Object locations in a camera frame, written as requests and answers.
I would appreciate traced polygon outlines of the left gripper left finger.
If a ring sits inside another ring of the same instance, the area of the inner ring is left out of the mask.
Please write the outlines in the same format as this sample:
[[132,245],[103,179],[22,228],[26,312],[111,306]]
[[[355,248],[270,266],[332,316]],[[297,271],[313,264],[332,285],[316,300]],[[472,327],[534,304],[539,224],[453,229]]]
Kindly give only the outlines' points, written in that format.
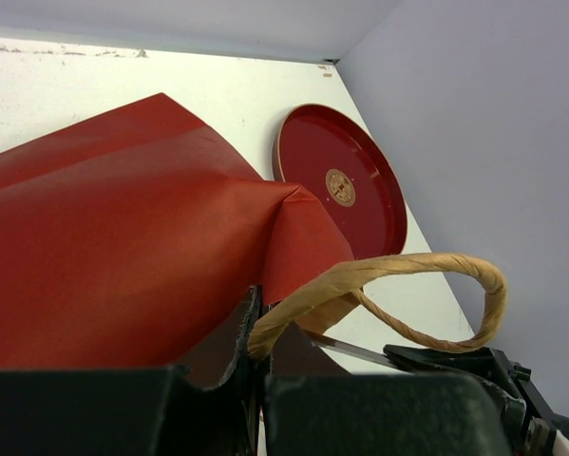
[[0,455],[254,455],[262,379],[246,351],[252,287],[218,327],[164,366],[0,370]]

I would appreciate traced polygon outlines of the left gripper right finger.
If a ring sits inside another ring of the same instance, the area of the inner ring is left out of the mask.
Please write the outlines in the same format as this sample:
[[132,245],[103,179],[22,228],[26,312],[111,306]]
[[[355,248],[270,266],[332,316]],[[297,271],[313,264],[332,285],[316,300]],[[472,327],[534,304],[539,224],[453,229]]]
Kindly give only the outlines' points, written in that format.
[[269,455],[509,455],[496,409],[457,374],[351,374],[296,325],[265,383]]

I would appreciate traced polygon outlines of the red paper bag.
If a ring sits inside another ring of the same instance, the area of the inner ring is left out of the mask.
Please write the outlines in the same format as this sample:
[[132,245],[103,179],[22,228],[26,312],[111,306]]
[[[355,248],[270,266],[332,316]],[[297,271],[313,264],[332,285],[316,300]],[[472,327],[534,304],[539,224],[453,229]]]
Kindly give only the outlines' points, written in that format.
[[[464,341],[414,330],[363,293],[379,277],[444,272],[484,288],[482,325]],[[0,153],[0,368],[167,364],[254,285],[269,306],[245,344],[254,359],[289,324],[321,334],[360,306],[419,345],[471,352],[507,298],[480,258],[355,259],[309,190],[264,180],[163,94]]]

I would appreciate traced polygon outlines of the metal tongs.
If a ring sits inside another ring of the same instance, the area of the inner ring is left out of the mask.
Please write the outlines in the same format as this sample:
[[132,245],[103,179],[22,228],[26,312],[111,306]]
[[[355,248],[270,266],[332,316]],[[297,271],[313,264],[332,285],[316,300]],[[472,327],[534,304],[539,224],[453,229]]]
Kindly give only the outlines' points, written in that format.
[[555,413],[532,382],[532,371],[503,351],[481,348],[449,353],[386,345],[380,353],[309,332],[313,343],[361,360],[408,373],[468,375],[483,386],[517,455],[569,455],[569,417]]

